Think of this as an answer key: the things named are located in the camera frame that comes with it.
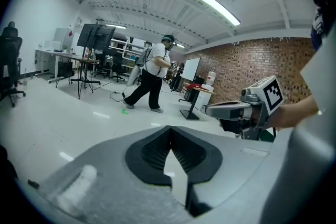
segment man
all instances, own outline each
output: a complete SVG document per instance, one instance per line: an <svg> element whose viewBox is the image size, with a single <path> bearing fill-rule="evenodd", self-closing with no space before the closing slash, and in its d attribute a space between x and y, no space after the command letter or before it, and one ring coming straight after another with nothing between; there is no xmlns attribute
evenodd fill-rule
<svg viewBox="0 0 336 224"><path fill-rule="evenodd" d="M184 69L184 63L180 63L175 71L174 74L174 78L173 81L170 85L170 89L173 91L177 91L179 85L180 85L180 81L181 81L181 74L183 73L183 69Z"/></svg>
<svg viewBox="0 0 336 224"><path fill-rule="evenodd" d="M165 35L161 43L155 44L149 51L141 73L141 84L123 103L128 109L134 109L134 104L149 92L149 107L151 111L163 113L159 106L159 94L162 79L166 76L168 68L172 67L169 51L173 48L175 38Z"/></svg>
<svg viewBox="0 0 336 224"><path fill-rule="evenodd" d="M314 2L318 7L318 13L314 18L311 38L317 50L322 45L322 38L328 34L335 16L326 0L314 0ZM270 117L267 127L294 127L302 119L317 112L318 107L311 95L296 104L285 104L279 107ZM259 112L254 111L252 117L258 119Z"/></svg>

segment black rubber part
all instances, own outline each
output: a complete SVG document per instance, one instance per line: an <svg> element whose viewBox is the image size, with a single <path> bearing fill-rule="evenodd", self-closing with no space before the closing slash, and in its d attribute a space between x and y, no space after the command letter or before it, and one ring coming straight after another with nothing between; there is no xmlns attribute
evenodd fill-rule
<svg viewBox="0 0 336 224"><path fill-rule="evenodd" d="M28 185L32 186L34 189L38 189L40 187L39 183L35 181L31 181L30 179L28 179L27 183Z"/></svg>
<svg viewBox="0 0 336 224"><path fill-rule="evenodd" d="M230 119L236 119L240 117L239 109L231 110L230 111Z"/></svg>
<svg viewBox="0 0 336 224"><path fill-rule="evenodd" d="M128 168L147 184L171 186L163 174L170 149L188 175L189 184L209 181L222 164L222 154L210 143L196 138L178 127L166 126L133 143L126 151Z"/></svg>

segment sneaker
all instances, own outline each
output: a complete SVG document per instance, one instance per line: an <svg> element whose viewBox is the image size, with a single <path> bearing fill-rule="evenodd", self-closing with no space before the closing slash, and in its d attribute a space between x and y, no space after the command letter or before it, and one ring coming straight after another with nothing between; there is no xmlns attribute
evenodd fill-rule
<svg viewBox="0 0 336 224"><path fill-rule="evenodd" d="M157 113L163 113L163 109L151 109L151 111L157 112Z"/></svg>
<svg viewBox="0 0 336 224"><path fill-rule="evenodd" d="M127 103L125 102L125 99L123 99L122 102L126 105L126 107L127 107L128 109L134 109L134 106L133 106L132 104L127 104Z"/></svg>

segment vr headset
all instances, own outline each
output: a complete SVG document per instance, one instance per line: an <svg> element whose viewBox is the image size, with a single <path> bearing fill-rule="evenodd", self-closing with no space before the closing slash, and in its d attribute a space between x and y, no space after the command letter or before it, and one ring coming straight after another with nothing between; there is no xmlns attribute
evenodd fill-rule
<svg viewBox="0 0 336 224"><path fill-rule="evenodd" d="M173 48L174 46L176 46L175 39L172 39L171 37L164 36L164 37L162 38L162 40L167 40L167 41L170 42L170 46L167 48L168 51L172 50L172 48Z"/></svg>

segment floor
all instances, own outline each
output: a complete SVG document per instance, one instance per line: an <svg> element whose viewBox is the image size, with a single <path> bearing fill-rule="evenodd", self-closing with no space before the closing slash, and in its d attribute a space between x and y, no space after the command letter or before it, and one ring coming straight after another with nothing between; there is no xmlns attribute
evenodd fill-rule
<svg viewBox="0 0 336 224"><path fill-rule="evenodd" d="M234 137L224 132L216 119L197 110L199 121L186 120L179 109L188 109L190 104L178 102L181 95L171 92L166 83L159 99L164 113L158 114L150 111L148 95L133 110L112 100L110 94L123 91L124 83L97 77L101 87L94 85L93 93L89 88L83 89L78 100L77 84L69 84L65 79L56 89L55 83L46 81L49 77L45 74L29 78L27 86L20 86L27 96L17 97L15 108L7 99L0 103L0 142L24 182L27 179L41 182L97 143L157 126L178 125ZM125 94L130 95L134 89L136 86L128 87ZM122 98L120 94L112 97ZM185 188L181 182L186 182L186 175L172 152L164 172L172 177L173 193L184 203Z"/></svg>

